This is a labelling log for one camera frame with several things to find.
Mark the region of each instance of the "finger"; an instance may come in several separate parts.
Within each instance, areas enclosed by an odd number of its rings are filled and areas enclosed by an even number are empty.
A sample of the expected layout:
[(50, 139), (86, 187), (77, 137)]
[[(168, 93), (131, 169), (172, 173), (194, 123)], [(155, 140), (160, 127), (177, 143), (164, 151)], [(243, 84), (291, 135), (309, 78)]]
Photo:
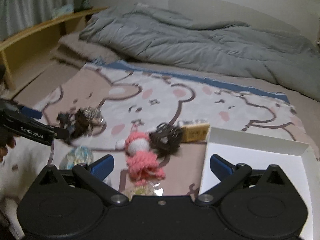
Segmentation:
[(7, 145), (8, 145), (11, 149), (16, 146), (16, 140), (14, 139), (14, 137), (11, 137), (11, 138), (8, 139)]
[(0, 148), (0, 156), (6, 156), (8, 154), (8, 149), (5, 147)]

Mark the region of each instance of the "small yellow box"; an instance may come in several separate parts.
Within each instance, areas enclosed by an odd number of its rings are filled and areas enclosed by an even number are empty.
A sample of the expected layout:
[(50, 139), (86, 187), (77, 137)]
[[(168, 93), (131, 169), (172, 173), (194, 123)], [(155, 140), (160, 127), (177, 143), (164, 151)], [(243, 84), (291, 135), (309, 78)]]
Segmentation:
[(188, 124), (181, 127), (183, 131), (182, 142), (204, 141), (209, 132), (209, 123)]

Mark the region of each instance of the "pink yarn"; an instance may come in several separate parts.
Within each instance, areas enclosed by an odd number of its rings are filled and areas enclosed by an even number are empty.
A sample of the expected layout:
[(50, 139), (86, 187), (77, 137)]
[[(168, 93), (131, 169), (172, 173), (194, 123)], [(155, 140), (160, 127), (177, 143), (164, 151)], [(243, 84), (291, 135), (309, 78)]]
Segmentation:
[(125, 140), (124, 150), (128, 151), (129, 144), (136, 139), (146, 139), (149, 141), (149, 135), (144, 132), (132, 132), (129, 137)]
[(138, 151), (133, 157), (127, 159), (129, 175), (136, 186), (146, 185), (146, 179), (164, 179), (165, 173), (159, 168), (157, 155), (153, 152)]

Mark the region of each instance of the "human hand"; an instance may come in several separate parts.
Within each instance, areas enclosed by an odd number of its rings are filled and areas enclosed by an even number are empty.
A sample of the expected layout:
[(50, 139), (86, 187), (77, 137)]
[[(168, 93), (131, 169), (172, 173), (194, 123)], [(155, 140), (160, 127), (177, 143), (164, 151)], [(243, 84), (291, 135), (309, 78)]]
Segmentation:
[[(7, 146), (13, 149), (16, 146), (16, 140), (14, 137), (10, 137), (7, 141)], [(0, 163), (3, 162), (3, 157), (8, 154), (7, 147), (0, 147)]]

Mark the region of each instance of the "blue blanket border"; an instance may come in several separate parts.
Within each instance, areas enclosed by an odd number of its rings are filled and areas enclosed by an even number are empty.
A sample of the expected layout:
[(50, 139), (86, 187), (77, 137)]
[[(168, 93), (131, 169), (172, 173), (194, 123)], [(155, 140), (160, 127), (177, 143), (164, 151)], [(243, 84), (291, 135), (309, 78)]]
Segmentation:
[(142, 67), (130, 65), (129, 63), (127, 63), (123, 60), (116, 61), (116, 62), (107, 64), (107, 65), (100, 63), (100, 62), (97, 62), (97, 61), (93, 62), (93, 64), (100, 65), (103, 67), (109, 67), (109, 68), (113, 68), (113, 69), (137, 70), (137, 71), (143, 71), (143, 72), (147, 72), (147, 73), (164, 74), (164, 75), (168, 75), (168, 76), (172, 76), (172, 77), (176, 77), (176, 78), (191, 80), (191, 81), (195, 81), (195, 82), (199, 82), (199, 83), (205, 83), (205, 84), (208, 84), (208, 85), (211, 85), (214, 87), (218, 87), (221, 89), (228, 89), (228, 90), (235, 91), (235, 92), (247, 91), (247, 92), (251, 92), (251, 93), (258, 95), (258, 96), (278, 98), (278, 99), (283, 100), (286, 103), (290, 104), (289, 99), (285, 93), (266, 92), (266, 91), (259, 90), (254, 87), (235, 85), (232, 83), (222, 82), (222, 81), (218, 81), (218, 80), (208, 78), (208, 77), (193, 76), (193, 75), (189, 75), (189, 74), (177, 73), (177, 72), (172, 72), (172, 71), (149, 70), (149, 69), (145, 69)]

